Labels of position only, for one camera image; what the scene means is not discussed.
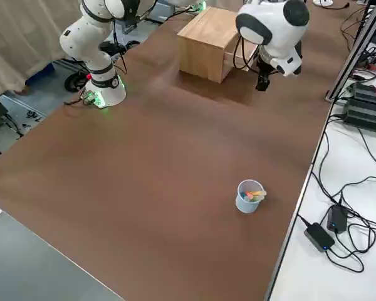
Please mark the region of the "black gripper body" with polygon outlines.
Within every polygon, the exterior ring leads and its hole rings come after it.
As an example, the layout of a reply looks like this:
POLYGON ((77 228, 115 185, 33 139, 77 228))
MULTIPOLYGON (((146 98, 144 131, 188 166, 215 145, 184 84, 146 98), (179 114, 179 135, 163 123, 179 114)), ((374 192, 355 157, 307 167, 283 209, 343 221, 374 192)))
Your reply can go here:
POLYGON ((264 61, 257 61, 257 67, 259 69, 259 76, 262 78, 268 78, 275 71, 271 65, 264 61))

